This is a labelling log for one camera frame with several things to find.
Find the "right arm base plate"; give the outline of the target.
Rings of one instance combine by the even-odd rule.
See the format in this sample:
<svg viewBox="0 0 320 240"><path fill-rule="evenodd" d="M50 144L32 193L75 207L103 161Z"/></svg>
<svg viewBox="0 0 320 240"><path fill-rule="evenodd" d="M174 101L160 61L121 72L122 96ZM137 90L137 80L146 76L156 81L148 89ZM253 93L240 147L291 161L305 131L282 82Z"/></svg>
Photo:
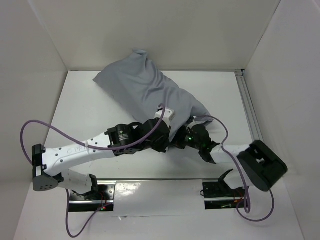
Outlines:
<svg viewBox="0 0 320 240"><path fill-rule="evenodd" d="M205 181L199 194L204 198L205 210L235 209L238 204L240 208L244 207L243 187L231 189L224 182Z"/></svg>

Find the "grey pillowcase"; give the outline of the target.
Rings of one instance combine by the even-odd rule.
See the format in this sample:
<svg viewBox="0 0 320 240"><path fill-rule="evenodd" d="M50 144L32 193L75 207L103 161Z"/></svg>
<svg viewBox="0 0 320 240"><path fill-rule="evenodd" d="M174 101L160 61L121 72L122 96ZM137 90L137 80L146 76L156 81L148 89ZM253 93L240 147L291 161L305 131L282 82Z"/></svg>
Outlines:
<svg viewBox="0 0 320 240"><path fill-rule="evenodd" d="M106 66L93 81L137 122L154 118L160 104L173 110L171 141L191 117L210 116L200 101L165 76L142 49Z"/></svg>

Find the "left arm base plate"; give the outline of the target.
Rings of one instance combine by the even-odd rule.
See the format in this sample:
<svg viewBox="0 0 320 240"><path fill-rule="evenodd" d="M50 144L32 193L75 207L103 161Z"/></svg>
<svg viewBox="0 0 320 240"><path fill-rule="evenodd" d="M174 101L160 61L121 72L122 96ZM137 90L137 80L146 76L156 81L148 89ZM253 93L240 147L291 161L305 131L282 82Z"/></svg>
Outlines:
<svg viewBox="0 0 320 240"><path fill-rule="evenodd" d="M76 194L70 191L68 212L69 213L93 213L113 212L115 199L116 182L101 180L98 182L98 192L92 193L89 197Z"/></svg>

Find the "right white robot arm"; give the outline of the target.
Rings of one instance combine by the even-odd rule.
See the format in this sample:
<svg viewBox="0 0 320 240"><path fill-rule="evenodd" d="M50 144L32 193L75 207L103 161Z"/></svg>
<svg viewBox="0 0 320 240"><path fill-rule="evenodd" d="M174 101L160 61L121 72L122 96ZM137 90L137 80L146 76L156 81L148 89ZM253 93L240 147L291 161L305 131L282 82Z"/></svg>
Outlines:
<svg viewBox="0 0 320 240"><path fill-rule="evenodd" d="M200 157L210 164L232 163L239 165L248 186L268 192L287 172L287 165L261 140L249 145L223 145L211 140L202 124L181 127L171 144L178 149L196 149Z"/></svg>

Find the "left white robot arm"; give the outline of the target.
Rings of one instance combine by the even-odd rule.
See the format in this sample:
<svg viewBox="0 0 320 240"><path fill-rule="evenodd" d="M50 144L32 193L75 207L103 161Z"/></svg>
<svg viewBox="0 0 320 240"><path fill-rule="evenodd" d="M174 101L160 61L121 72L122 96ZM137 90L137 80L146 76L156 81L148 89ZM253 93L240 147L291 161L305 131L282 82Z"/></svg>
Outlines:
<svg viewBox="0 0 320 240"><path fill-rule="evenodd" d="M174 110L159 108L153 119L145 123L118 124L89 140L58 148L41 144L32 147L32 186L36 192L57 187L93 200L101 192L97 177L72 170L73 167L100 159L152 149L166 152L170 141Z"/></svg>

